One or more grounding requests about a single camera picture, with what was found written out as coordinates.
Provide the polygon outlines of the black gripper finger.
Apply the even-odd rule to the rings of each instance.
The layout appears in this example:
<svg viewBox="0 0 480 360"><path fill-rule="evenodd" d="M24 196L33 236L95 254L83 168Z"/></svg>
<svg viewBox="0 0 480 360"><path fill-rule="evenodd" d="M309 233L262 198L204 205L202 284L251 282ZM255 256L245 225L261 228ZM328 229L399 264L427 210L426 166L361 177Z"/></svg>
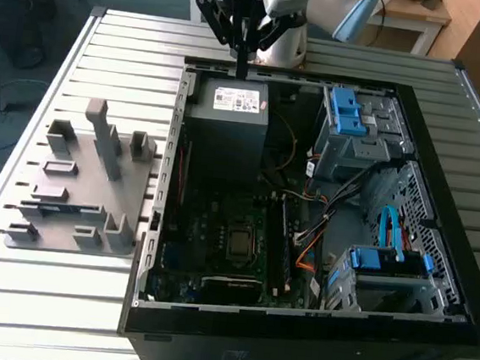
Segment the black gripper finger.
<svg viewBox="0 0 480 360"><path fill-rule="evenodd" d="M293 13L278 18L253 19L247 23L241 79L248 65L257 60L267 66L295 68L304 59L306 15Z"/></svg>
<svg viewBox="0 0 480 360"><path fill-rule="evenodd" d="M227 45L236 60L236 78L242 75L244 57L244 0L195 0L196 6L210 25L221 45Z"/></svg>

